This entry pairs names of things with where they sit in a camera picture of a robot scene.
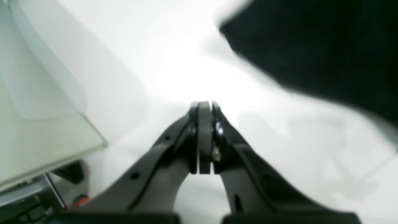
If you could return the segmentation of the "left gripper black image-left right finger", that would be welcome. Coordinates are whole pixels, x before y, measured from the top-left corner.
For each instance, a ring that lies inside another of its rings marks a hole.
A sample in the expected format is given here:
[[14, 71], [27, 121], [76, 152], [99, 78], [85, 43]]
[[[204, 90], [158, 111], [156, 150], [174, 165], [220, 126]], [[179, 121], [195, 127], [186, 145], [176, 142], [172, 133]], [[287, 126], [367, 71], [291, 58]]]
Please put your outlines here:
[[229, 200], [229, 218], [357, 218], [300, 192], [262, 159], [229, 123], [220, 106], [214, 117], [213, 165]]

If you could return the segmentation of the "black left gripper image-left left finger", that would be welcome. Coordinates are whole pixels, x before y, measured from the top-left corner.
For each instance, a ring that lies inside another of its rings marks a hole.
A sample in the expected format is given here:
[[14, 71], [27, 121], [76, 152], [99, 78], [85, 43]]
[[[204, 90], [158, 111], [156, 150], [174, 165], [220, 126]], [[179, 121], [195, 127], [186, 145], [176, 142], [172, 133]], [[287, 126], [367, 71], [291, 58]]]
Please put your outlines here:
[[114, 184], [78, 213], [170, 212], [188, 174], [210, 174], [212, 112], [194, 102]]

